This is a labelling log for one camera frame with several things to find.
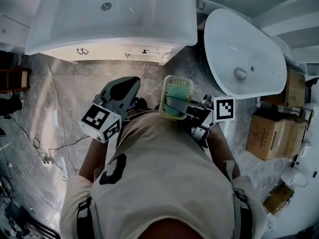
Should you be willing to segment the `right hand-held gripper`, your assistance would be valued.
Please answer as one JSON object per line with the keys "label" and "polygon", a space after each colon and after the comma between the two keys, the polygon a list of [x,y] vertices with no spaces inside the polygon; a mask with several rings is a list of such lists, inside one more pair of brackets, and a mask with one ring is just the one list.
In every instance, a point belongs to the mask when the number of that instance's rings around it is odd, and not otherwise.
{"label": "right hand-held gripper", "polygon": [[190,135],[202,148],[207,148],[209,130],[217,123],[235,120],[235,99],[206,94],[201,102],[188,102],[173,97],[165,100],[165,112],[190,118]]}

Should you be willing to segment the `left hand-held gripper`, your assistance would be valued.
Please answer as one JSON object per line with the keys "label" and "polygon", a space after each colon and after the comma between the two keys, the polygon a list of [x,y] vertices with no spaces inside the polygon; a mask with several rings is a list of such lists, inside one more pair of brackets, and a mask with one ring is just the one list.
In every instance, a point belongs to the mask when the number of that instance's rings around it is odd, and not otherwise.
{"label": "left hand-held gripper", "polygon": [[141,80],[136,76],[108,82],[81,115],[79,124],[83,132],[101,143],[108,142],[128,123],[128,108],[140,85]]}

